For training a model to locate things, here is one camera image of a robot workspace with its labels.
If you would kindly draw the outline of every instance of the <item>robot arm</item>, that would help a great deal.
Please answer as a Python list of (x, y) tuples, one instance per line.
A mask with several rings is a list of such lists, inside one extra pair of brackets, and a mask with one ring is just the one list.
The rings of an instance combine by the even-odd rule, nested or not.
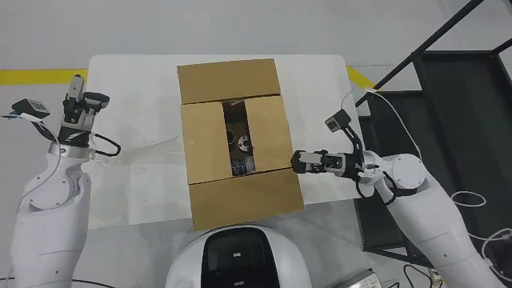
[[(346, 116), (341, 110), (326, 124), (333, 132), (346, 131), (344, 126), (350, 122)], [(428, 257), (449, 287), (505, 288), (474, 248), (456, 205), (419, 158), (412, 154), (380, 158), (354, 143), (353, 154), (299, 150), (291, 161), (299, 174), (331, 172), (351, 178), (357, 188), (359, 184), (374, 186), (400, 230)]]
[[(86, 242), (91, 180), (81, 166), (94, 152), (89, 148), (94, 117), (107, 106), (109, 98), (83, 93), (83, 87), (83, 78), (76, 75), (63, 103), (60, 147), (47, 128), (34, 122), (52, 143), (46, 154), (46, 171), (26, 184), (16, 216), (10, 254), (17, 288), (70, 288)], [(37, 112), (41, 107), (28, 105), (17, 102), (14, 114), (41, 118)]]

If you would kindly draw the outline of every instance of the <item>open cardboard box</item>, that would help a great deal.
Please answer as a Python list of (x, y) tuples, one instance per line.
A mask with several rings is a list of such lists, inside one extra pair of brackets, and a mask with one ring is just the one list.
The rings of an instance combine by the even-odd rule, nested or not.
[[(303, 209), (290, 164), (293, 151), (274, 60), (179, 66), (178, 79), (194, 228)], [(246, 121), (254, 158), (254, 171), (244, 176), (232, 169), (226, 137), (229, 109), (240, 102), (245, 113), (237, 118)]]

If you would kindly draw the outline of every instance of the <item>box flap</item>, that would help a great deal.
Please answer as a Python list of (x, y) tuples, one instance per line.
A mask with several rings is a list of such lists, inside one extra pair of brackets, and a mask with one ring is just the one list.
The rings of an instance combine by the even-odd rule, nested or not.
[(304, 208), (292, 169), (190, 185), (195, 230), (228, 226)]
[(183, 105), (182, 121), (189, 185), (232, 177), (222, 104)]
[(178, 66), (182, 104), (280, 94), (273, 59)]
[(290, 130), (281, 96), (245, 100), (256, 171), (291, 167)]

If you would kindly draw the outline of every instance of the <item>yellow line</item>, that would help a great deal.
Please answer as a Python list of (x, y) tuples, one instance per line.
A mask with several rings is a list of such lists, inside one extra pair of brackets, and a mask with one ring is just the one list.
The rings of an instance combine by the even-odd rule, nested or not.
[(0, 86), (70, 83), (76, 74), (87, 80), (87, 69), (0, 70)]
[[(356, 69), (348, 66), (349, 79), (365, 89), (375, 84)], [(35, 70), (0, 70), (0, 86), (4, 85), (50, 85), (70, 83), (75, 74), (87, 80), (87, 69), (35, 69)]]
[(358, 72), (356, 69), (352, 68), (351, 66), (346, 67), (346, 71), (349, 73), (349, 79), (359, 86), (361, 89), (365, 88), (373, 88), (375, 84), (363, 76), (360, 72)]

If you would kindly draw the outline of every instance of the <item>floor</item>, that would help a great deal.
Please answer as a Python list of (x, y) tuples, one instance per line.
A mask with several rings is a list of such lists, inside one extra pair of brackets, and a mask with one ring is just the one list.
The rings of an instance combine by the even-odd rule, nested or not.
[[(376, 82), (467, 1), (0, 0), (0, 69), (87, 68), (96, 54), (340, 54)], [(510, 18), (506, 0), (487, 0), (434, 48), (494, 48), (512, 34)], [(502, 58), (511, 73), (512, 51)], [(419, 89), (414, 70), (386, 89)], [(8, 111), (21, 98), (42, 100), (56, 126), (65, 92), (62, 85), (0, 86), (0, 104)], [(361, 94), (354, 85), (354, 96)], [(24, 122), (3, 122), (0, 146), (0, 273), (7, 274), (15, 206), (24, 182), (45, 168), (47, 144)], [(261, 223), (297, 243), (314, 287), (369, 267), (384, 286), (406, 284), (403, 263), (360, 251), (352, 201)], [(75, 277), (163, 287), (173, 257), (194, 236), (189, 220), (92, 230)]]

